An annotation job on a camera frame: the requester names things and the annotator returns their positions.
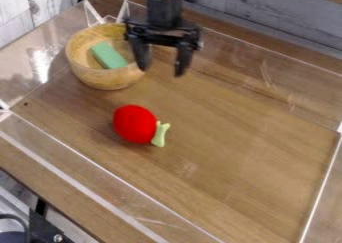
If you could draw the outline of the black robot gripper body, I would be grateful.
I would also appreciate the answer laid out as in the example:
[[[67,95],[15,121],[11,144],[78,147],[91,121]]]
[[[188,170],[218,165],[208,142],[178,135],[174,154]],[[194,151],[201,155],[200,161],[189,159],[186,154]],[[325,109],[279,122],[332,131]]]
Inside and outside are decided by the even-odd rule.
[[[182,1],[196,2],[146,0],[146,17],[129,16],[125,19],[126,39],[136,51],[148,50],[150,45],[185,45],[193,50],[201,49],[201,27],[184,19]]]

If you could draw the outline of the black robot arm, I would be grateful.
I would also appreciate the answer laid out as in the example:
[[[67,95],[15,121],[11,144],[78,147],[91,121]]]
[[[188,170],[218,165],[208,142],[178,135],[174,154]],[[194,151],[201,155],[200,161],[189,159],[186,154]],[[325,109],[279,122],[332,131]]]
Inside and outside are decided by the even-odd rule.
[[[145,22],[125,20],[125,39],[129,41],[136,62],[142,71],[152,66],[152,46],[174,47],[176,76],[185,75],[193,62],[196,51],[204,48],[202,27],[184,19],[182,1],[196,0],[146,0],[148,17]]]

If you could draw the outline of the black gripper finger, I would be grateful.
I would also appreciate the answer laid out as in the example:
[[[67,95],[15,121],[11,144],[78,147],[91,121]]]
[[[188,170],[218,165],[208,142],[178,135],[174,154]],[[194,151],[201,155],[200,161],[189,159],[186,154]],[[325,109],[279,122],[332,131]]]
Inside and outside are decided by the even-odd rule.
[[[136,62],[142,71],[148,71],[152,66],[150,44],[141,39],[132,39],[130,45],[136,57]]]
[[[194,50],[190,45],[182,44],[178,47],[177,61],[176,61],[176,76],[181,77],[192,65]]]

